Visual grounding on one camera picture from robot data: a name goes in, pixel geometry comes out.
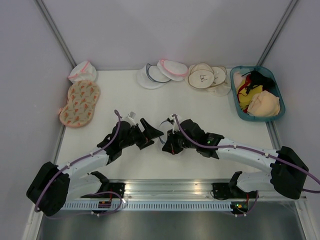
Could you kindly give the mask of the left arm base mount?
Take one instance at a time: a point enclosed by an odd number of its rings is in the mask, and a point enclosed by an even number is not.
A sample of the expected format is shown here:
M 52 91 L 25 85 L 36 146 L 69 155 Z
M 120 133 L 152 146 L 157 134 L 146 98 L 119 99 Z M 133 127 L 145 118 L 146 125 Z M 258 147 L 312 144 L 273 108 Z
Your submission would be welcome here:
M 84 196 L 81 196 L 82 199 L 119 199 L 117 195 L 114 195 L 111 192 L 114 192 L 118 194 L 121 198 L 124 197 L 125 193 L 125 186 L 126 184 L 124 182 L 111 182 L 108 185 L 102 186 L 99 190 L 99 194 L 87 194 Z

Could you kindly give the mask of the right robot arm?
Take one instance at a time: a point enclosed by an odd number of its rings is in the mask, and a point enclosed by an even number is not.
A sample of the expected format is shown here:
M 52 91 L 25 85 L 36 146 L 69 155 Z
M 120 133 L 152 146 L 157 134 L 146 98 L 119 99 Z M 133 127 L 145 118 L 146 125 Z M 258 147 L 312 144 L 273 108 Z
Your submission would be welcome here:
M 235 198 L 272 190 L 292 200 L 301 196 L 309 169 L 290 147 L 276 150 L 241 145 L 223 135 L 205 132 L 191 119 L 180 124 L 166 119 L 160 127 L 167 132 L 167 136 L 160 139 L 164 152 L 178 155 L 185 149 L 194 149 L 205 158 L 230 160 L 255 168 L 256 172 L 233 174 L 227 186 Z

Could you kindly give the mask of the blue-trimmed white mesh laundry bag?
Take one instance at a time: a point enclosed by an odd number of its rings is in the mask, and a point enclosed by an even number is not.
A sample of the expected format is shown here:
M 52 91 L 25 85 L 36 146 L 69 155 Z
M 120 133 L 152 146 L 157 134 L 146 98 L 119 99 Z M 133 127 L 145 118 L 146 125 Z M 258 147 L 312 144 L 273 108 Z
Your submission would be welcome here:
M 164 151 L 163 147 L 168 139 L 168 131 L 172 131 L 173 125 L 168 121 L 164 120 L 159 125 L 159 130 L 163 132 L 163 135 L 158 138 L 157 149 L 161 151 L 163 154 L 172 155 L 172 156 L 181 156 L 182 151 L 176 152 L 172 147 L 168 149 L 168 151 Z

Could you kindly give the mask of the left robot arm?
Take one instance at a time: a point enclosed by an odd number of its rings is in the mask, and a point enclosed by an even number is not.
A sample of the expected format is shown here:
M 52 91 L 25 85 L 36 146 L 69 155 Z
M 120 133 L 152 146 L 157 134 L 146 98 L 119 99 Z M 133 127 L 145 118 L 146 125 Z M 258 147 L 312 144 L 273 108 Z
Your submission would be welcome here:
M 35 204 L 34 211 L 51 217 L 69 200 L 109 197 L 110 180 L 98 169 L 113 163 L 123 149 L 135 145 L 142 150 L 164 134 L 144 118 L 140 123 L 141 126 L 130 120 L 119 120 L 90 153 L 63 165 L 43 164 L 26 192 Z

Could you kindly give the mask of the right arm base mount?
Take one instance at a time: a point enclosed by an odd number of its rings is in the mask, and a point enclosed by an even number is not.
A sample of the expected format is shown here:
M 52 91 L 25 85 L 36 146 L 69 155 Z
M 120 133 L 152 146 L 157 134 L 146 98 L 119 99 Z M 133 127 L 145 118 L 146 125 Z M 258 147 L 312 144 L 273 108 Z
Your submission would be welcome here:
M 210 195 L 220 201 L 241 198 L 241 194 L 232 192 L 226 182 L 216 182 L 211 184 Z

